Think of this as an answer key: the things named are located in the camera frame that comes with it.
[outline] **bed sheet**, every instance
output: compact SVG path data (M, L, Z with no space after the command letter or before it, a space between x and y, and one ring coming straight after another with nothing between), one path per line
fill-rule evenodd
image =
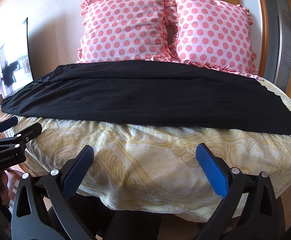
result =
M291 99L286 94L267 80L259 82L281 96L291 111ZM12 116L0 109L0 121ZM195 158L196 146L202 142L243 173L268 172L277 197L291 185L290 135L40 117L18 119L18 125L3 136L13 136L35 122L43 128L26 149L24 165L35 175L60 169L86 144L91 145L94 163L78 193L98 196L115 210L174 213L186 220L206 222L221 197L215 194ZM241 214L246 197L242 196L234 216Z

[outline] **blue gripper pad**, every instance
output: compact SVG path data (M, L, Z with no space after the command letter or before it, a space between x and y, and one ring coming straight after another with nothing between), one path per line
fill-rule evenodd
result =
M204 143L197 146L196 158L214 192L224 199L229 190L228 179L214 160L212 152Z
M11 117L5 121L0 122L0 132L4 132L11 127L14 127L18 124L18 118L16 116Z
M84 179L84 176L87 174L87 171L92 165L93 159L93 148L90 145L85 145L75 159L67 161L67 163L70 162L73 164L71 169L64 176L62 182L62 195L65 199L75 195L82 180Z

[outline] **black fabric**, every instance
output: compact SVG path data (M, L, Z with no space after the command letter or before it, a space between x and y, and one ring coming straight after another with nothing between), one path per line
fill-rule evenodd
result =
M95 236L103 240L157 240L161 215L142 211L113 211L98 197L75 194L69 198L73 210ZM53 207L48 211L52 225L65 234Z
M61 65L1 105L20 116L291 135L291 112L257 80L179 63Z

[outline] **ruffled pillowcase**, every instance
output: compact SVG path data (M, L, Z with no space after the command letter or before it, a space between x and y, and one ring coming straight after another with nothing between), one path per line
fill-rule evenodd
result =
M78 63L165 60L167 0L84 0Z
M175 0L166 14L177 28L169 46L171 61L246 76L255 73L248 9L218 0Z

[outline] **black pants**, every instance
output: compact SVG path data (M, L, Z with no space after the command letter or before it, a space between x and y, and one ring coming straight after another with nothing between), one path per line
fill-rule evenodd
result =
M82 222L103 240L157 240L161 215L143 211L113 211L98 197L76 194L69 202ZM53 207L48 211L53 226L64 232Z

